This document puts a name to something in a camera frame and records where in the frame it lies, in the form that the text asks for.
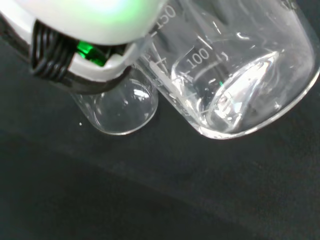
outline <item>black wire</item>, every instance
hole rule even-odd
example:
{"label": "black wire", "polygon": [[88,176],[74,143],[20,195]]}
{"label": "black wire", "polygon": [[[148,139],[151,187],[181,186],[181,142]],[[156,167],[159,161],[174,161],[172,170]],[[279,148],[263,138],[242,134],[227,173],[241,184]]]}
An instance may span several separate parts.
{"label": "black wire", "polygon": [[60,81],[67,74],[78,41],[36,21],[29,48],[30,72],[40,78]]}

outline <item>black fabric surface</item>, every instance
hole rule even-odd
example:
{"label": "black fabric surface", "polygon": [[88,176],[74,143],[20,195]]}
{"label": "black fabric surface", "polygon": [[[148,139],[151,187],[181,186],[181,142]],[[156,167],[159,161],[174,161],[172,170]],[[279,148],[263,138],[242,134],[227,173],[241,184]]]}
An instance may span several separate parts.
{"label": "black fabric surface", "polygon": [[[320,2],[298,3],[320,35]],[[0,239],[320,239],[320,83],[240,139],[200,136],[162,97],[115,137],[0,49]]]}

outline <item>clear glass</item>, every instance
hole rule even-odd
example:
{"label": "clear glass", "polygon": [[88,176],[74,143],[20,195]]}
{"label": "clear glass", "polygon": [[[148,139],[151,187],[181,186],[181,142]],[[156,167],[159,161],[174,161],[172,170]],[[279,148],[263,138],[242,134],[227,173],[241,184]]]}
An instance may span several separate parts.
{"label": "clear glass", "polygon": [[138,64],[201,134],[231,139],[293,108],[320,43],[293,0],[172,0]]}
{"label": "clear glass", "polygon": [[72,94],[94,127],[109,135],[127,135],[145,126],[158,108],[158,91],[133,67],[119,85],[96,95]]}

